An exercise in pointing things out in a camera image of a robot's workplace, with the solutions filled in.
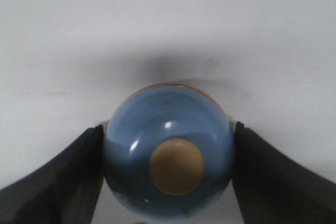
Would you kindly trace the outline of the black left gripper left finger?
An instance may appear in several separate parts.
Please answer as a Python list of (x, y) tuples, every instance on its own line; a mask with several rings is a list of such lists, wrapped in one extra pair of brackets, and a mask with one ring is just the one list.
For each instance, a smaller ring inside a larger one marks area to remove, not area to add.
[(103, 183), (101, 125), (1, 189), (1, 223), (91, 223)]

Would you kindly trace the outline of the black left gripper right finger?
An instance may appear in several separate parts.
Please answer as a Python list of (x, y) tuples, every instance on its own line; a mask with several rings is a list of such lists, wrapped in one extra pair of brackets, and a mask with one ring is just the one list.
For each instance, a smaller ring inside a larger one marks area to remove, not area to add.
[(244, 223), (335, 223), (335, 183), (237, 122), (232, 183)]

